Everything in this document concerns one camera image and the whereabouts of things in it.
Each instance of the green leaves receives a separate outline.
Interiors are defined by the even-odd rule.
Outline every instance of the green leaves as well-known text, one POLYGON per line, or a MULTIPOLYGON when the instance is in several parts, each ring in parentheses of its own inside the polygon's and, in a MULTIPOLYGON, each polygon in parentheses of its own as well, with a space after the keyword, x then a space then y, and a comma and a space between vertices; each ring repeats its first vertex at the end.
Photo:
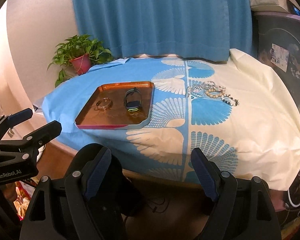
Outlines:
MULTIPOLYGON (((52 62, 48 65, 48 69, 51 65, 65 66, 66 68, 71 66, 70 60, 89 54, 89 59, 93 64, 103 64, 113 60, 111 51, 105 49, 102 44, 103 41, 98 39, 90 40, 91 35, 75 35, 66 39, 66 43, 59 43, 56 48, 52 62)), ((62 68, 59 72, 58 79, 55 86, 57 87, 62 82, 68 80, 69 76, 66 75, 65 70, 62 68)))
POLYGON ((87 53, 90 52, 91 48, 92 48, 92 46, 88 46, 88 47, 86 48, 87 53))
POLYGON ((56 80, 55 87, 60 85, 62 82, 67 81, 70 79, 70 76, 67 76, 66 71, 62 68, 59 72, 58 79, 56 80))
POLYGON ((103 52, 111 54, 111 51, 109 49, 104 49, 103 52))

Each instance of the smartwatch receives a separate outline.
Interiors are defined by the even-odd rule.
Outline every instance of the smartwatch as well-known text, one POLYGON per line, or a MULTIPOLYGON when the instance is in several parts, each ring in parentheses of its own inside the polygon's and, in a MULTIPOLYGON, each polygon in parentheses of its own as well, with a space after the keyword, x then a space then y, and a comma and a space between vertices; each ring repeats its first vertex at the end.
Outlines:
POLYGON ((141 93, 137 88, 134 89, 130 89, 126 92, 125 96, 124 96, 124 107, 129 111, 129 112, 135 112, 138 111, 141 108, 141 93), (139 101, 128 101, 128 96, 133 95, 134 93, 138 93, 140 96, 140 100, 139 101))

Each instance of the blue bedsheet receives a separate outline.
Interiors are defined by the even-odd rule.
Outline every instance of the blue bedsheet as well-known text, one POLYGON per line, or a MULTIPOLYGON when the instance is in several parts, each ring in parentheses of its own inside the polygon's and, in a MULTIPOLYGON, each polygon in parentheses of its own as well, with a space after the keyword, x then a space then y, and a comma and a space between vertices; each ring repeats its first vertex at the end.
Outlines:
POLYGON ((131 58, 92 67, 47 95, 42 104, 48 122, 62 124, 58 141, 79 150, 97 142, 109 147, 124 169, 155 177, 199 183, 189 154, 200 147, 221 170, 234 173, 237 154, 222 138, 204 132, 224 122, 231 106, 213 98, 185 98, 186 87, 214 75, 200 60, 131 58), (80 130, 74 123, 92 93, 102 84, 152 81, 155 84, 150 123, 140 130, 80 130))

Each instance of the bedsheet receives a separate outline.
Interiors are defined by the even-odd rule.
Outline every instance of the bedsheet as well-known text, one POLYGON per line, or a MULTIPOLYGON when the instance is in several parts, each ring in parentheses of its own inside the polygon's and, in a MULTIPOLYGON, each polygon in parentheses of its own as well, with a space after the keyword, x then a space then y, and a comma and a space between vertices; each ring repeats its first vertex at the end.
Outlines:
POLYGON ((287 190, 300 169, 300 114, 288 90, 268 66, 237 49, 222 64, 203 60, 130 58, 92 67, 47 95, 48 122, 62 124, 60 142, 79 150, 97 142, 109 147, 124 169, 199 183, 190 161, 195 147, 236 177, 260 176, 287 190), (140 130, 80 130, 74 120, 96 88, 105 83, 155 84, 150 123, 140 130), (185 97, 204 81, 225 86, 239 99, 185 97))

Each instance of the watch face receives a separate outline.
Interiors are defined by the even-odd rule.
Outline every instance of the watch face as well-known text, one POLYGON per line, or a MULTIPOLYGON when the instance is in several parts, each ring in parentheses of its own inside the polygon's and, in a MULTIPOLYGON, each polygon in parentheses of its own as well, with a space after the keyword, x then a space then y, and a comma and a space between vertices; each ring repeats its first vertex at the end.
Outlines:
POLYGON ((126 108, 129 109, 139 109, 141 108, 140 101, 127 102, 126 108))

